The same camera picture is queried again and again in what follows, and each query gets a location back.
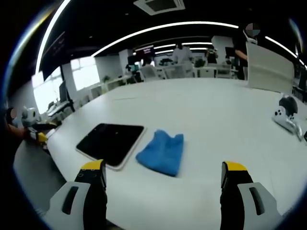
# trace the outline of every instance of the window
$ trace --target window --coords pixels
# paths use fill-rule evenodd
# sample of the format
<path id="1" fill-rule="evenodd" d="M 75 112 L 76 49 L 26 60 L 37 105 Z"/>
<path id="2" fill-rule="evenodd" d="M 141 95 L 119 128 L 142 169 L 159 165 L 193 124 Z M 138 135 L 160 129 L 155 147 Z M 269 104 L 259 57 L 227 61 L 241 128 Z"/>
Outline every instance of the window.
<path id="1" fill-rule="evenodd" d="M 32 77 L 34 97 L 40 114 L 48 110 L 50 102 L 60 100 L 59 86 L 62 82 L 60 67 L 56 68 L 45 81 L 43 72 L 39 72 Z"/>
<path id="2" fill-rule="evenodd" d="M 100 82 L 94 57 L 71 60 L 71 69 L 77 91 Z"/>

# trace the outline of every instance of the office room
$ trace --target office room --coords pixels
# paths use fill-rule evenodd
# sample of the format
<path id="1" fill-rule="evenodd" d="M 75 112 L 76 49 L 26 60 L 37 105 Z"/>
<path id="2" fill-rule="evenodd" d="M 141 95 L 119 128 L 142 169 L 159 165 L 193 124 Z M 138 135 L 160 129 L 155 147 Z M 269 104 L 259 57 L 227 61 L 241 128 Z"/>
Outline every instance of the office room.
<path id="1" fill-rule="evenodd" d="M 29 10 L 6 38 L 1 105 L 24 226 L 300 226 L 302 10 L 273 16 L 268 6 L 198 0 L 17 6 L 7 18 Z"/>

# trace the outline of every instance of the ceiling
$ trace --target ceiling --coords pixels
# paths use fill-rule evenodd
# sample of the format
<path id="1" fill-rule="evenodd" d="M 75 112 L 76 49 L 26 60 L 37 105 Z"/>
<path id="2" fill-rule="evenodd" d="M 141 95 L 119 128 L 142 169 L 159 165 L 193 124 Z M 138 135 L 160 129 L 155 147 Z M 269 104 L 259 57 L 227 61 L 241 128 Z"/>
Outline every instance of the ceiling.
<path id="1" fill-rule="evenodd" d="M 14 26 L 18 25 L 16 31 L 19 33 L 19 35 L 17 32 L 11 35 L 11 37 L 15 37 L 12 39 L 14 41 L 18 39 L 23 28 L 38 14 L 40 9 L 46 4 L 53 3 L 50 1 L 42 3 L 42 1 L 35 0 L 29 6 L 29 4 L 23 3 L 24 1 L 17 2 L 20 7 L 27 6 L 28 11 L 23 11 L 23 17 L 14 19 Z M 289 57 L 289 54 L 264 39 L 264 36 L 269 36 L 294 51 L 296 38 L 289 27 L 289 18 L 293 18 L 296 21 L 303 38 L 307 31 L 306 25 L 304 25 L 304 11 L 301 10 L 300 12 L 300 9 L 295 9 L 297 8 L 296 6 L 289 6 L 289 4 L 285 7 L 278 6 L 278 9 L 276 6 L 260 6 L 260 4 L 253 7 L 241 5 L 239 8 L 237 5 L 222 4 L 221 6 L 221 4 L 212 4 L 201 0 L 184 0 L 186 9 L 183 11 L 150 16 L 136 7 L 133 2 L 133 0 L 71 0 L 53 27 L 45 51 L 60 35 L 62 35 L 64 45 L 56 55 L 54 55 L 52 49 L 46 52 L 42 59 L 42 70 L 55 68 L 59 64 L 68 63 L 71 59 L 89 56 L 121 37 L 167 23 L 211 21 L 242 27 L 251 22 L 257 23 L 260 26 L 259 43 L 285 57 Z M 12 94 L 17 88 L 30 80 L 34 74 L 39 44 L 51 20 L 51 16 L 37 29 L 23 51 L 12 75 L 9 94 Z M 144 44 L 174 37 L 204 36 L 201 40 L 191 39 L 191 41 L 210 41 L 213 35 L 235 36 L 238 31 L 238 29 L 216 25 L 168 27 L 129 38 L 101 52 L 99 56 L 117 54 L 126 48 L 136 48 Z M 13 48 L 12 44 L 15 43 L 11 43 L 10 48 L 8 48 L 10 51 Z M 159 45 L 167 44 L 169 42 L 161 42 Z"/>

